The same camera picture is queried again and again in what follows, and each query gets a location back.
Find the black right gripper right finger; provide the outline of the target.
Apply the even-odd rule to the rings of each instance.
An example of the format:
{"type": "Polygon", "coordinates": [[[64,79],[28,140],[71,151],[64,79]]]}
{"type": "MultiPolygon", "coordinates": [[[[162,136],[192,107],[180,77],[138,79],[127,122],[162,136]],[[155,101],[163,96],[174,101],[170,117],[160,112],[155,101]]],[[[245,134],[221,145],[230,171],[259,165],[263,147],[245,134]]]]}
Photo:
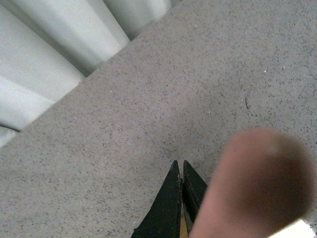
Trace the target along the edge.
{"type": "Polygon", "coordinates": [[[205,181],[191,164],[185,160],[183,162],[182,201],[188,234],[191,232],[206,189],[207,184],[205,181]]]}

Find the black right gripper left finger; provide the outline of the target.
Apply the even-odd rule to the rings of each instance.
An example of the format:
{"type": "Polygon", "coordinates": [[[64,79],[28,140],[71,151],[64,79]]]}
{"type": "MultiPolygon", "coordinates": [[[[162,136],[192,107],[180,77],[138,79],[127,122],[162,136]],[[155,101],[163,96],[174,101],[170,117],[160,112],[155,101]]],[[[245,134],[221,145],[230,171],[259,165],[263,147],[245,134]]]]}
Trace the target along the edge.
{"type": "Polygon", "coordinates": [[[173,161],[149,212],[134,229],[133,238],[180,237],[182,178],[179,165],[173,161]]]}

